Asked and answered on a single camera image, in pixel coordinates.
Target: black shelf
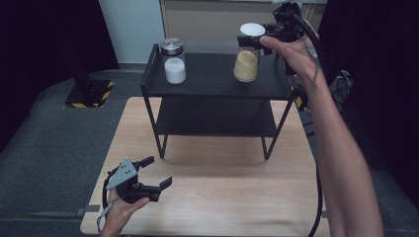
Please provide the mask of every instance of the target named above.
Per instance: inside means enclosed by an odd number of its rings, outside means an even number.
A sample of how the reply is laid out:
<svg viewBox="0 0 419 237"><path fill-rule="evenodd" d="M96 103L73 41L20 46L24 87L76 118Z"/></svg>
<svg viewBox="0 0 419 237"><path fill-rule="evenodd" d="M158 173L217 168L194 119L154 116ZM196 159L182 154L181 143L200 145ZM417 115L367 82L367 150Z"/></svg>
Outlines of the black shelf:
<svg viewBox="0 0 419 237"><path fill-rule="evenodd" d="M268 100L163 98L158 134L274 137Z"/></svg>
<svg viewBox="0 0 419 237"><path fill-rule="evenodd" d="M140 87L161 158L169 135L210 135L260 137L269 159L296 92L275 55L261 56L257 78L247 83L233 76L235 57L186 53L186 80L172 85L166 80L158 44L154 45ZM157 120L150 97L162 98ZM271 100L288 102L278 126ZM273 138L270 145L265 137Z"/></svg>

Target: lower shelf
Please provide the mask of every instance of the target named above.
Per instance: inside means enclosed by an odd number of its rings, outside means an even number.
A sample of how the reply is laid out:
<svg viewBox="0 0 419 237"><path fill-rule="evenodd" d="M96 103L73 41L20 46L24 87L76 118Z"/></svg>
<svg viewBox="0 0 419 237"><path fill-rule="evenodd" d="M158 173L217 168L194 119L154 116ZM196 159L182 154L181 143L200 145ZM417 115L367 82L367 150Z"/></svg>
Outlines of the lower shelf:
<svg viewBox="0 0 419 237"><path fill-rule="evenodd" d="M158 134L274 137L269 100L163 98Z"/></svg>

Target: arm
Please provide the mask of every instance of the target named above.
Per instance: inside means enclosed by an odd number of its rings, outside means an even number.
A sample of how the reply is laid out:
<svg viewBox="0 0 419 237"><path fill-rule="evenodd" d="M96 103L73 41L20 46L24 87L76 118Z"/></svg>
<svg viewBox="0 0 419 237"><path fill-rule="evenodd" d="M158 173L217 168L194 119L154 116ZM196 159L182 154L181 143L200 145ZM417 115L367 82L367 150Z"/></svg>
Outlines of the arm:
<svg viewBox="0 0 419 237"><path fill-rule="evenodd" d="M377 197L364 155L343 122L321 70L302 40L291 43L262 37L296 72L311 100L318 146L318 169L332 236L383 236Z"/></svg>
<svg viewBox="0 0 419 237"><path fill-rule="evenodd" d="M102 237L118 236L123 231L124 226L128 223L133 213L150 202L148 197L139 199L132 204L124 202L118 196L116 189L111 189L108 200L114 200L114 203L106 215L105 226L101 233Z"/></svg>

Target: jar of white powder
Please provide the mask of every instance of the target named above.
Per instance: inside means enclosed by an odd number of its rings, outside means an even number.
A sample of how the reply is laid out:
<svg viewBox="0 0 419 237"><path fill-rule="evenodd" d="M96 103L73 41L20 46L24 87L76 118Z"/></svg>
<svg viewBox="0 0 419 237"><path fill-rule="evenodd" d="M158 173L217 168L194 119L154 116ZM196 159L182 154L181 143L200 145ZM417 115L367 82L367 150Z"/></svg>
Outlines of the jar of white powder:
<svg viewBox="0 0 419 237"><path fill-rule="evenodd" d="M165 39L160 43L164 70L169 83L180 84L186 79L185 52L179 39Z"/></svg>

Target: glass jar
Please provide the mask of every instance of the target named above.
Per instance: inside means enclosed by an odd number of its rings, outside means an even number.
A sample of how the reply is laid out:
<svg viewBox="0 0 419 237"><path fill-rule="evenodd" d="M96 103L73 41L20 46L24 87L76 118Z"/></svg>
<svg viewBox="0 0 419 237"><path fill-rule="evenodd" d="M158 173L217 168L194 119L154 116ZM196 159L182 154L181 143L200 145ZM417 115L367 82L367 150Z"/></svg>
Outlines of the glass jar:
<svg viewBox="0 0 419 237"><path fill-rule="evenodd" d="M179 39L165 39L160 43L166 79L171 84L181 84L186 79L185 52Z"/></svg>
<svg viewBox="0 0 419 237"><path fill-rule="evenodd" d="M259 24L246 23L240 27L242 36L259 37L265 28ZM242 82L250 82L258 76L260 50L254 47L239 47L234 64L234 77Z"/></svg>
<svg viewBox="0 0 419 237"><path fill-rule="evenodd" d="M251 82L258 76L260 50L240 47L234 64L234 77L242 82Z"/></svg>

